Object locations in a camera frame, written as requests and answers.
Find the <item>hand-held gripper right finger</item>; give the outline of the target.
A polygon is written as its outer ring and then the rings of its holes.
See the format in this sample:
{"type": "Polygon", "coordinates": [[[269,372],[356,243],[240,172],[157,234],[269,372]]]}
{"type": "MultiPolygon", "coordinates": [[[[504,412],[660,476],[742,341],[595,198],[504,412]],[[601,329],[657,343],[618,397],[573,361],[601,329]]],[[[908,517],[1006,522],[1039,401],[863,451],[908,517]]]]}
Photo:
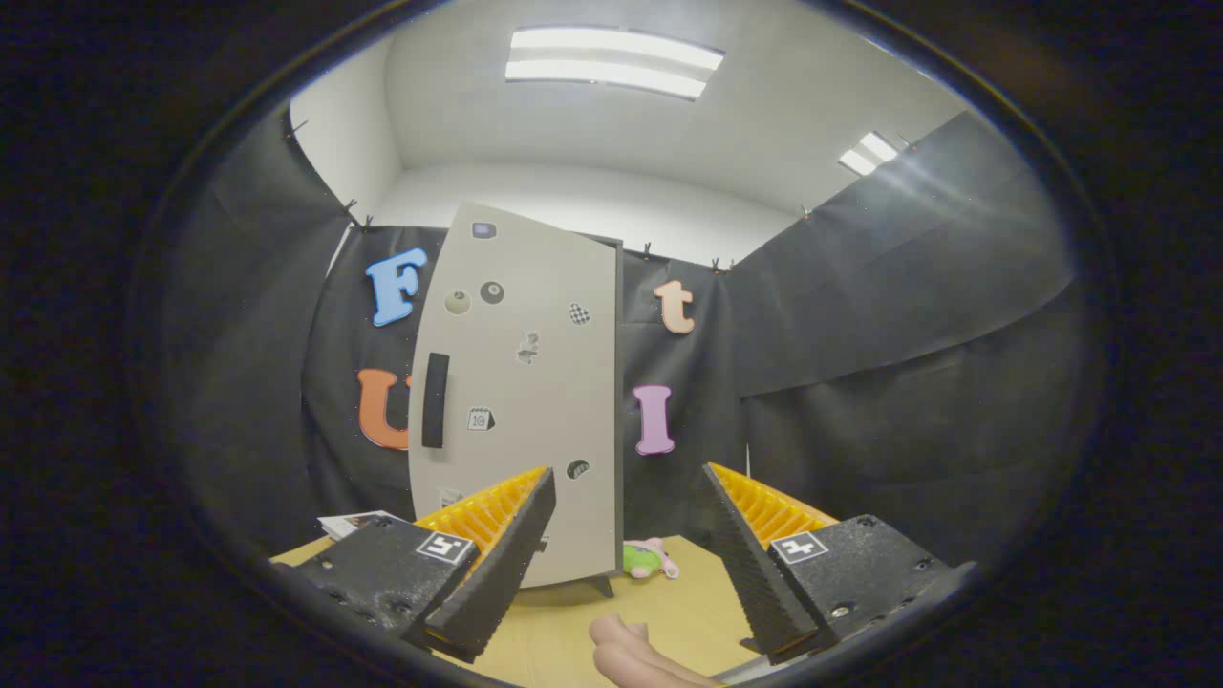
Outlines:
{"type": "Polygon", "coordinates": [[[976,562],[949,565],[878,514],[837,521],[729,467],[702,474],[712,551],[773,665],[912,624],[976,580],[976,562]]]}

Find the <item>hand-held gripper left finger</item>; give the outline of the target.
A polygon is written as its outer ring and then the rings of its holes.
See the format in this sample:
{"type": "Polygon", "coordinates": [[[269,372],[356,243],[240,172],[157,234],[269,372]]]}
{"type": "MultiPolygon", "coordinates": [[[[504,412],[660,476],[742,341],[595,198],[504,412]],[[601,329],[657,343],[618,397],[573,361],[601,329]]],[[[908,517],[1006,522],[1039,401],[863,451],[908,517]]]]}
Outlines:
{"type": "Polygon", "coordinates": [[[278,568],[346,617],[472,662],[501,626],[555,506],[553,470],[539,466],[419,521],[372,514],[278,568]]]}

